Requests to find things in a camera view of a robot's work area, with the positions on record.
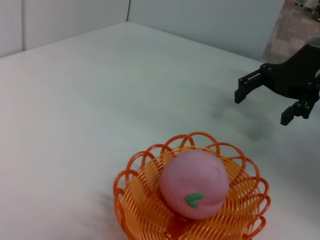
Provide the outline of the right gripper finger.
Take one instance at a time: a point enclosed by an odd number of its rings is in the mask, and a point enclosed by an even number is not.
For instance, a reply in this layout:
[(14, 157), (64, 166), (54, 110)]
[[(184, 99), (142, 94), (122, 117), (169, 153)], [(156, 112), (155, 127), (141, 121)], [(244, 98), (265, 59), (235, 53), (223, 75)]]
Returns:
[(282, 114), (281, 125), (288, 125), (294, 117), (308, 119), (315, 103), (320, 99), (319, 95), (303, 95), (293, 105), (289, 106)]
[(263, 83), (264, 78), (260, 69), (239, 78), (238, 89), (234, 92), (234, 102), (241, 103), (250, 92), (261, 87)]

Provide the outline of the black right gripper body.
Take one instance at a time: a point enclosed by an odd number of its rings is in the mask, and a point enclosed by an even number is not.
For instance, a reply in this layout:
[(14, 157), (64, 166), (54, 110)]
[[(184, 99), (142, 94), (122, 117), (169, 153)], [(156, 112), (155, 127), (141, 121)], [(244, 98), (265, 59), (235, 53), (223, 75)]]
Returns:
[(279, 64), (264, 63), (260, 73), (263, 84), (274, 93), (299, 100), (320, 99), (320, 49), (307, 44), (287, 61)]

